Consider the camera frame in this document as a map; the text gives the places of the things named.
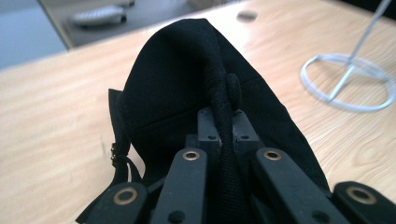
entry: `table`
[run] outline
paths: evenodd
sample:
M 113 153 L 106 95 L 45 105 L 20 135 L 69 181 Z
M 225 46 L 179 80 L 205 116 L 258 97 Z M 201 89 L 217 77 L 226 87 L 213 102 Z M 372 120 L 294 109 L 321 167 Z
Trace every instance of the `table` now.
M 257 19 L 238 20 L 242 10 L 257 12 Z M 299 78 L 314 54 L 353 50 L 370 15 L 333 1 L 254 0 L 187 17 L 208 18 L 264 77 L 331 188 L 354 180 L 396 203 L 396 104 L 366 114 L 336 109 L 310 95 Z M 0 223 L 73 223 L 108 185 L 114 137 L 107 89 L 123 89 L 145 42 L 170 22 L 0 72 Z M 381 19 L 360 54 L 393 76 L 395 34 L 395 21 Z M 354 97 L 381 97 L 359 90 Z M 130 157 L 143 173 L 142 161 Z

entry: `wooden table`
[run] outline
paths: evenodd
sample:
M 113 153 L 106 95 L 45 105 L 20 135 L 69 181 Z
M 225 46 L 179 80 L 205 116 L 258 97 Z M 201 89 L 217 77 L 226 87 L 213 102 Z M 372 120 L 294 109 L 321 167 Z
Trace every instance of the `wooden table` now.
M 242 10 L 257 19 L 238 20 Z M 352 51 L 370 16 L 333 1 L 255 0 L 188 17 L 208 18 L 266 79 L 331 188 L 355 180 L 396 202 L 396 104 L 366 114 L 336 109 L 299 78 L 313 55 Z M 114 172 L 107 89 L 123 89 L 138 52 L 169 22 L 0 72 L 0 223 L 73 223 L 107 186 Z M 396 22 L 382 19 L 360 53 L 393 76 L 395 35 Z M 383 97 L 380 90 L 362 94 L 367 86 L 349 88 L 355 98 Z

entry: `wooden tabletop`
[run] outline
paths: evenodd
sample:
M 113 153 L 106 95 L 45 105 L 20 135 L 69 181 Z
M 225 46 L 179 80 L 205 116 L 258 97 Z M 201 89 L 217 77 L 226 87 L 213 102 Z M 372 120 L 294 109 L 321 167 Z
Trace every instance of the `wooden tabletop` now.
M 238 20 L 243 10 L 257 13 L 256 20 Z M 370 13 L 330 0 L 254 0 L 187 17 L 208 18 L 264 77 L 331 188 L 354 180 L 396 202 L 396 104 L 374 113 L 337 109 L 312 96 L 299 77 L 315 54 L 350 53 Z M 73 223 L 110 183 L 107 90 L 123 89 L 138 52 L 168 23 L 0 72 L 0 223 Z M 396 22 L 381 19 L 359 56 L 395 77 L 395 36 Z M 329 89 L 337 75 L 323 66 L 326 77 L 316 81 Z M 346 98 L 382 101 L 376 84 L 352 80 Z

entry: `white wire stand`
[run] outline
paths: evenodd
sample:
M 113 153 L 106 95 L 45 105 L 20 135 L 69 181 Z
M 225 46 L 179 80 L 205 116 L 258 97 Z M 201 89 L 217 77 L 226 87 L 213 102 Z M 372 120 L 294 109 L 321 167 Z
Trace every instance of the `white wire stand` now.
M 338 108 L 342 108 L 345 110 L 350 110 L 354 112 L 374 112 L 377 110 L 381 110 L 390 104 L 395 99 L 396 88 L 393 82 L 393 78 L 388 76 L 380 67 L 375 65 L 374 63 L 370 63 L 362 58 L 357 58 L 356 55 L 358 51 L 361 49 L 361 46 L 365 42 L 367 36 L 372 32 L 376 22 L 382 16 L 384 11 L 387 9 L 391 0 L 382 0 L 378 9 L 375 11 L 373 18 L 364 34 L 361 37 L 356 48 L 350 55 L 343 54 L 319 54 L 315 55 L 313 58 L 309 59 L 303 66 L 301 70 L 301 80 L 304 86 L 319 100 L 328 103 L 329 105 L 333 105 Z M 326 62 L 344 66 L 346 72 L 340 79 L 340 81 L 335 85 L 330 94 L 327 94 L 321 91 L 309 78 L 307 74 L 307 67 L 315 62 Z M 365 76 L 369 78 L 374 78 L 382 83 L 387 88 L 388 99 L 383 102 L 381 105 L 354 105 L 352 103 L 347 103 L 342 100 L 337 99 L 340 91 L 345 87 L 347 81 L 352 76 Z

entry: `circular base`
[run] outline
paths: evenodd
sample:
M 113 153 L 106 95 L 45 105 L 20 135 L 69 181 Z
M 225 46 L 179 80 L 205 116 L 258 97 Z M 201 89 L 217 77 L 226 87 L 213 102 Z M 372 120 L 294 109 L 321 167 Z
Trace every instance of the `circular base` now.
M 381 105 L 353 105 L 349 104 L 343 101 L 340 101 L 335 98 L 335 94 L 328 95 L 324 93 L 323 91 L 319 90 L 312 80 L 308 77 L 306 68 L 314 62 L 317 61 L 323 61 L 323 62 L 328 62 L 328 63 L 335 63 L 335 64 L 340 64 L 343 66 L 346 66 L 348 72 L 344 75 L 345 79 L 347 79 L 347 76 L 349 73 L 352 71 L 356 74 L 359 74 L 361 76 L 366 76 L 366 77 L 371 77 L 375 78 L 377 80 L 380 80 L 383 82 L 386 87 L 387 87 L 387 92 L 388 92 L 388 100 L 385 101 Z M 328 103 L 329 105 L 336 106 L 338 108 L 342 108 L 345 110 L 351 110 L 355 112 L 374 112 L 380 109 L 383 109 L 390 105 L 394 99 L 395 99 L 395 94 L 396 94 L 396 89 L 393 83 L 392 77 L 389 77 L 382 69 L 380 69 L 378 66 L 376 66 L 373 63 L 370 63 L 366 60 L 363 60 L 361 58 L 355 58 L 351 63 L 349 62 L 349 55 L 343 55 L 343 54 L 322 54 L 322 55 L 316 55 L 308 62 L 306 62 L 301 70 L 301 80 L 304 84 L 304 86 L 319 100 L 324 101 Z

